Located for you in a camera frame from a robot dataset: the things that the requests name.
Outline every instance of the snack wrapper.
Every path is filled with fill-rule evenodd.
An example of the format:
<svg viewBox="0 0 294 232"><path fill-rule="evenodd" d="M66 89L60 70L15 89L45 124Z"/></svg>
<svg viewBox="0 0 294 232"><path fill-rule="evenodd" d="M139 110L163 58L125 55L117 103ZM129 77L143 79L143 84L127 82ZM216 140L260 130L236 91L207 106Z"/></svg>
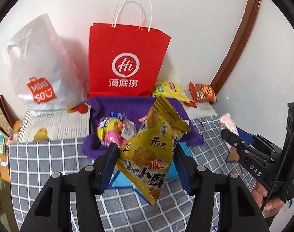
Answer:
<svg viewBox="0 0 294 232"><path fill-rule="evenodd" d="M121 146L136 133L135 124L122 113L110 113L110 117L101 118L97 127L97 136L105 146L112 142Z"/></svg>
<svg viewBox="0 0 294 232"><path fill-rule="evenodd" d="M156 84L151 89L152 97L158 97L160 95L165 98L174 98L184 103L189 103L189 99L186 96L185 91L179 84L162 80L159 84Z"/></svg>
<svg viewBox="0 0 294 232"><path fill-rule="evenodd" d="M165 184L175 146L191 128L159 96L137 135L120 146L116 167L154 204Z"/></svg>
<svg viewBox="0 0 294 232"><path fill-rule="evenodd" d="M235 125L234 121L231 118L231 115L229 113L224 114L222 117L219 119L220 123L220 129L223 130L224 128L230 130L231 132L235 133L236 135L239 136L237 126ZM229 160L233 161L239 161L239 154L237 153L237 150L235 147L232 147L230 144L228 144L226 141L224 141L225 145L227 146L230 155L229 155Z"/></svg>
<svg viewBox="0 0 294 232"><path fill-rule="evenodd" d="M214 90L210 85L193 84L190 82L189 90L192 94L194 103L217 102Z"/></svg>

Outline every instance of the plaid cloth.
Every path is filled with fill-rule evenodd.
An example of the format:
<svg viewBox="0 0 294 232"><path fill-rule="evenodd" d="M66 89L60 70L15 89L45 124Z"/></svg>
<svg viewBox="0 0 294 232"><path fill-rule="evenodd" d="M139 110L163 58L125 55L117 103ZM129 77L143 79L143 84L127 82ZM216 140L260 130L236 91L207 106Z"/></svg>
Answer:
<svg viewBox="0 0 294 232"><path fill-rule="evenodd" d="M255 179L246 170L242 172L236 162L225 163L228 150L220 137L218 117L200 118L193 123L205 139L203 146L190 148L197 164L221 174L235 171L252 190ZM92 164L82 154L81 144L82 139L77 138L10 146L12 201L19 227L53 172L75 173ZM179 179L173 179L165 183L155 205L149 205L133 189L106 190L96 200L105 231L179 232L185 230L194 196L189 197ZM75 193L71 193L70 201L72 228L79 231ZM215 193L211 231L216 231L218 225L219 204L220 195Z"/></svg>

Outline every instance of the purple towel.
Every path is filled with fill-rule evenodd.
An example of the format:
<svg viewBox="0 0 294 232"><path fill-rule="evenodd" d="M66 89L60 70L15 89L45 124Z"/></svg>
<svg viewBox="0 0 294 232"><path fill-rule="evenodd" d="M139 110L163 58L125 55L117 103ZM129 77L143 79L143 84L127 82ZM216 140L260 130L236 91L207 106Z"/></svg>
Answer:
<svg viewBox="0 0 294 232"><path fill-rule="evenodd" d="M97 126L102 117L110 116L110 112L127 114L127 118L133 121L138 130L142 123L138 119L147 115L156 98L153 97L92 97L87 101L91 105L91 123L93 125L93 134L88 135L83 142L83 152L91 159L96 159L103 155L107 147L103 146L97 137ZM172 98L167 99L174 109L184 120L189 120L182 104ZM203 137L199 135L190 122L191 131L181 138L188 147L202 145Z"/></svg>

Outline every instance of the yellow package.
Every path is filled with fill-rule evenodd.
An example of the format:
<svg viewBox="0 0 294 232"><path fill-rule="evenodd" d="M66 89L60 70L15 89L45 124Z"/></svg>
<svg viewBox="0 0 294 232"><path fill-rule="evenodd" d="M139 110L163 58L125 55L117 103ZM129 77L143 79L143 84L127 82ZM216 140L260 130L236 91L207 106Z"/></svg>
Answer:
<svg viewBox="0 0 294 232"><path fill-rule="evenodd" d="M174 98L179 100L180 102L189 103L189 99L186 96L185 91L179 84L168 82L162 80L159 84L156 84L151 89L152 96L158 97L160 95L164 96L165 98Z"/></svg>
<svg viewBox="0 0 294 232"><path fill-rule="evenodd" d="M119 147L116 167L151 204L156 203L165 184L177 141L190 130L171 104L160 95L137 135Z"/></svg>

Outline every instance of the finger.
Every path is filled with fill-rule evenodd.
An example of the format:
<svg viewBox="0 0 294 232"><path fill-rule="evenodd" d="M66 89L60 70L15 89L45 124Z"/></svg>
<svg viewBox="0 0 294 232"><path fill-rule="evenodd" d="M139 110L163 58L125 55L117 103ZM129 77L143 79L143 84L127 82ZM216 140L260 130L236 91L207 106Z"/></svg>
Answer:
<svg viewBox="0 0 294 232"><path fill-rule="evenodd" d="M284 202L280 200L280 198L274 198L271 199L269 202L266 204L266 209L267 210L272 210L277 208L280 210L284 206Z"/></svg>
<svg viewBox="0 0 294 232"><path fill-rule="evenodd" d="M276 215L279 212L279 210L280 210L280 208L279 209L275 208L275 209L272 209L272 210L267 210L267 211L265 211L263 216L264 216L264 218L272 217L272 216Z"/></svg>
<svg viewBox="0 0 294 232"><path fill-rule="evenodd" d="M259 194L256 189L253 189L251 192L256 204L258 205L259 208L263 205L263 196Z"/></svg>
<svg viewBox="0 0 294 232"><path fill-rule="evenodd" d="M266 197L268 194L266 188L264 188L264 186L260 184L258 181L256 181L255 190L264 197Z"/></svg>

